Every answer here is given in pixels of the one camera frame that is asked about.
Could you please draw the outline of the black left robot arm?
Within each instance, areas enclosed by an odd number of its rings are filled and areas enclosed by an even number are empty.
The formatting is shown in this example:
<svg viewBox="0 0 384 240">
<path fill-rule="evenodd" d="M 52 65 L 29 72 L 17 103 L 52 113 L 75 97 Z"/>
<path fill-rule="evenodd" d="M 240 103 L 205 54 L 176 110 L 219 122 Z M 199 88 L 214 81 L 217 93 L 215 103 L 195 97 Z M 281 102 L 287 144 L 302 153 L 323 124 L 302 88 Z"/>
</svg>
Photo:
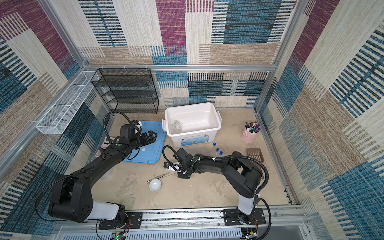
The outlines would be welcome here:
<svg viewBox="0 0 384 240">
<path fill-rule="evenodd" d="M 110 169 L 129 157 L 132 151 L 154 143 L 157 136 L 153 131 L 143 133 L 134 124 L 123 125 L 120 136 L 109 139 L 109 145 L 99 157 L 70 175 L 57 177 L 51 190 L 49 216 L 77 223 L 104 220 L 124 225 L 128 219 L 125 207 L 95 201 L 92 187 Z"/>
</svg>

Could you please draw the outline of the black metal tongs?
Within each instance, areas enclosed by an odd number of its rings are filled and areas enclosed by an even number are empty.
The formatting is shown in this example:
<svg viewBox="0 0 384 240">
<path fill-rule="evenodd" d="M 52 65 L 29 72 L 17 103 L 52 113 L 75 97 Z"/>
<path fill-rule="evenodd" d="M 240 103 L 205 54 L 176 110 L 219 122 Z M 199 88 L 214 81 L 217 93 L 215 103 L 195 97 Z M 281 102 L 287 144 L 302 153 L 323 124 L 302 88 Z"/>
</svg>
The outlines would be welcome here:
<svg viewBox="0 0 384 240">
<path fill-rule="evenodd" d="M 162 175 L 159 175 L 159 176 L 156 176 L 156 177 L 154 177 L 154 178 L 152 178 L 152 179 L 146 181 L 146 183 L 149 184 L 152 180 L 156 180 L 156 179 L 159 180 L 159 179 L 161 179 L 161 178 L 164 178 L 164 177 L 168 176 L 169 174 L 170 174 L 170 172 L 165 173 L 165 174 L 162 174 Z"/>
</svg>

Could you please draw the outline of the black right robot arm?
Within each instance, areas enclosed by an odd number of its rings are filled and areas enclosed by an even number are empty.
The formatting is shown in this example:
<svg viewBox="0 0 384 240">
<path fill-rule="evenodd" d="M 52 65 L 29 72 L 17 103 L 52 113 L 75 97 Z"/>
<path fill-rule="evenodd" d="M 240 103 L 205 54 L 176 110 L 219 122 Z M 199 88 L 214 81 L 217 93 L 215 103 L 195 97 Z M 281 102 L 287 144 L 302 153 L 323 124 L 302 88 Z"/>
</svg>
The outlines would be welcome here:
<svg viewBox="0 0 384 240">
<path fill-rule="evenodd" d="M 224 157 L 211 157 L 202 154 L 193 156 L 183 148 L 172 151 L 177 163 L 167 162 L 178 173 L 178 178 L 188 180 L 194 173 L 223 175 L 239 194 L 237 208 L 233 212 L 225 210 L 224 216 L 243 225 L 256 223 L 255 201 L 269 181 L 268 170 L 262 162 L 239 152 Z"/>
</svg>

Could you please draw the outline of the white plastic storage bin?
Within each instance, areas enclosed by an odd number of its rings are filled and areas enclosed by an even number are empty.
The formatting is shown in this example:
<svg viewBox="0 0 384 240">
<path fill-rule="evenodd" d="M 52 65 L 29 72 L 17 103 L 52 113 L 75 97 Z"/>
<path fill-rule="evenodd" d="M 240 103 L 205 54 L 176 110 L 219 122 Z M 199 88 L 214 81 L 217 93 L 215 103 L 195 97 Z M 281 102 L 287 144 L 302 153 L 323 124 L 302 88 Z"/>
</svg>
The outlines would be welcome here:
<svg viewBox="0 0 384 240">
<path fill-rule="evenodd" d="M 179 134 L 172 133 L 175 120 L 183 123 L 183 130 Z M 220 112 L 212 103 L 201 103 L 167 108 L 162 126 L 174 146 L 186 147 L 213 142 L 222 122 Z"/>
</svg>

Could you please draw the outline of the clear glass flask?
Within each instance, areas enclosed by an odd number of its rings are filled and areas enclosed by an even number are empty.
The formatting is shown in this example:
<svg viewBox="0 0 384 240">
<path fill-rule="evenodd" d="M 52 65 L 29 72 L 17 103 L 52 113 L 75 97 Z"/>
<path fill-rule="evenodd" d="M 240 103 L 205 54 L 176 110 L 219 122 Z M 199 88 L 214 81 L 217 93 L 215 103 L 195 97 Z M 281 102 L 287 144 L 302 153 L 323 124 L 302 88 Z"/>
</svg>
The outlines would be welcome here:
<svg viewBox="0 0 384 240">
<path fill-rule="evenodd" d="M 177 121 L 177 120 L 173 121 L 173 123 L 172 123 L 172 133 L 173 134 L 179 134 L 179 133 L 182 132 L 182 130 L 183 130 L 183 123 L 180 122 L 180 121 Z"/>
</svg>

